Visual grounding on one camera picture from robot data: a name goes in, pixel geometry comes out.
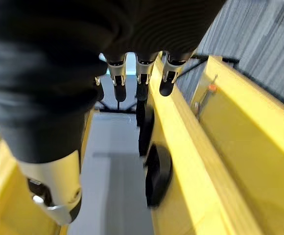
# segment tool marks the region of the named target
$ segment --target robotic finger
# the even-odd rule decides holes
[[[126,54],[104,56],[114,85],[115,98],[118,102],[123,102],[126,99]]]
[[[166,56],[163,69],[163,77],[160,85],[162,96],[169,96],[172,92],[174,83],[179,76],[184,64],[191,58],[190,53],[170,53]]]
[[[152,75],[155,59],[158,52],[153,54],[136,53],[136,76],[137,76],[137,99],[138,101],[147,100],[148,83]]]

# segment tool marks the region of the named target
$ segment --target silver metal joint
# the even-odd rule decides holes
[[[110,64],[107,63],[109,73],[114,86],[125,85],[126,82],[126,56],[122,64]]]
[[[172,65],[169,60],[169,55],[166,56],[166,60],[164,63],[164,69],[163,69],[163,81],[164,82],[171,82],[174,83],[177,80],[177,77],[179,76],[182,67],[185,63],[182,65]]]
[[[101,84],[101,79],[99,77],[95,77],[95,83],[99,86]]]
[[[142,82],[142,77],[146,76],[146,84],[149,84],[150,78],[152,75],[153,67],[154,67],[153,62],[139,62],[138,56],[136,55],[136,76],[137,76],[137,81],[139,84]]]

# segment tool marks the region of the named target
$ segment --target black rubber fingertip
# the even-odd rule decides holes
[[[126,85],[117,85],[114,87],[115,98],[118,102],[124,102],[127,96]]]
[[[137,83],[137,99],[138,101],[146,101],[148,96],[148,85],[145,83]]]
[[[172,92],[173,84],[174,83],[171,83],[170,81],[164,82],[162,80],[160,85],[160,94],[162,96],[169,96]]]

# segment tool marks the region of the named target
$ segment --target black cable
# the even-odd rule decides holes
[[[186,73],[190,72],[191,70],[197,68],[198,66],[200,66],[201,64],[203,64],[203,63],[206,62],[206,61],[207,61],[207,59],[201,59],[201,60],[199,60],[199,62],[198,62],[197,64],[191,66],[191,67],[188,68],[187,70],[184,70],[184,71],[178,76],[178,79],[179,79],[180,77],[182,77],[183,75],[185,75]]]

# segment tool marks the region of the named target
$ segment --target black metal bracket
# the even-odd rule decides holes
[[[137,103],[134,102],[130,106],[128,106],[126,109],[120,109],[120,102],[117,103],[117,109],[110,108],[107,104],[105,104],[103,101],[98,101],[101,105],[103,105],[103,108],[95,109],[102,113],[113,113],[113,114],[136,114],[136,110],[133,109]]]

